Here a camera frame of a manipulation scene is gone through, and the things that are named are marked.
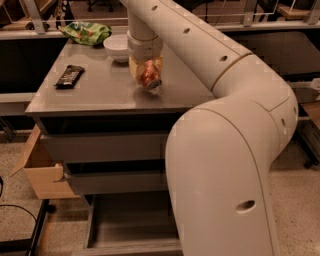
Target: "gray table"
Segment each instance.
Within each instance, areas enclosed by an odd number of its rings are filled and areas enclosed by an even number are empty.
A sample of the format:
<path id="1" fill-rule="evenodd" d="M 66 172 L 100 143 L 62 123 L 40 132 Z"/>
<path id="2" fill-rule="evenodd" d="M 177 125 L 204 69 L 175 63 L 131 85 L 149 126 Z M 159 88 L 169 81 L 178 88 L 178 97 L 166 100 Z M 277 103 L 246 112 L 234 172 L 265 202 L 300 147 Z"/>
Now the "gray table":
<path id="1" fill-rule="evenodd" d="M 166 46 L 163 57 L 161 94 L 154 96 L 136 84 L 128 64 L 114 62 L 103 48 L 68 42 L 26 110 L 42 130 L 41 143 L 53 160 L 63 163 L 73 191 L 90 205 L 85 248 L 91 249 L 75 255 L 109 255 L 106 251 L 114 255 L 114 251 L 128 250 L 128 243 L 150 255 L 155 251 L 182 255 L 165 194 L 166 140 L 185 111 L 213 96 Z M 74 89 L 56 90 L 53 84 L 69 64 L 83 66 L 86 72 Z M 129 200 L 124 203 L 129 204 L 133 196 L 143 203 L 141 216 L 134 217 L 134 210 L 132 216 L 128 213 L 129 219 L 121 219 L 121 228 L 114 229 L 110 224 L 114 218 L 103 215 L 104 195 L 127 195 Z M 151 196 L 149 203 L 145 203 L 146 196 Z M 103 202 L 102 210 L 95 202 Z M 150 203 L 158 205 L 151 207 L 152 212 L 157 209 L 151 219 Z M 139 238 L 136 242 L 128 237 L 132 232 L 134 240 Z M 110 234 L 112 239 L 99 234 Z"/>
<path id="2" fill-rule="evenodd" d="M 166 46 L 163 57 L 161 94 L 154 96 L 136 84 L 128 63 L 114 62 L 104 48 L 70 41 L 64 47 L 26 114 L 40 127 L 53 160 L 64 164 L 75 193 L 166 189 L 164 151 L 172 125 L 213 96 Z M 74 89 L 57 90 L 53 85 L 69 64 L 86 71 Z"/>

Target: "cable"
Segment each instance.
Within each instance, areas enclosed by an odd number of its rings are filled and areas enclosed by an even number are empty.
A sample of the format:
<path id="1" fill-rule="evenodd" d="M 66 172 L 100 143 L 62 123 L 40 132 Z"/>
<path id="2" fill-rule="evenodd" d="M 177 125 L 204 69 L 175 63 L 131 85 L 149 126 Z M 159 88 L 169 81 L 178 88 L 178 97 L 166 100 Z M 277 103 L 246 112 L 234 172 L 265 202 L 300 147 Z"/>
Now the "cable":
<path id="1" fill-rule="evenodd" d="M 1 186 L 1 188 L 0 188 L 0 197 L 2 196 L 2 191 L 3 191 L 3 179 L 2 179 L 2 177 L 0 176 L 0 186 Z"/>
<path id="2" fill-rule="evenodd" d="M 30 212 L 28 211 L 27 209 L 19 206 L 19 205 L 15 205 L 15 204 L 0 204 L 0 207 L 16 207 L 16 208 L 19 208 L 21 210 L 24 210 L 25 212 L 29 213 L 31 215 L 31 217 L 34 219 L 35 222 L 37 222 L 37 219 L 36 217 Z"/>

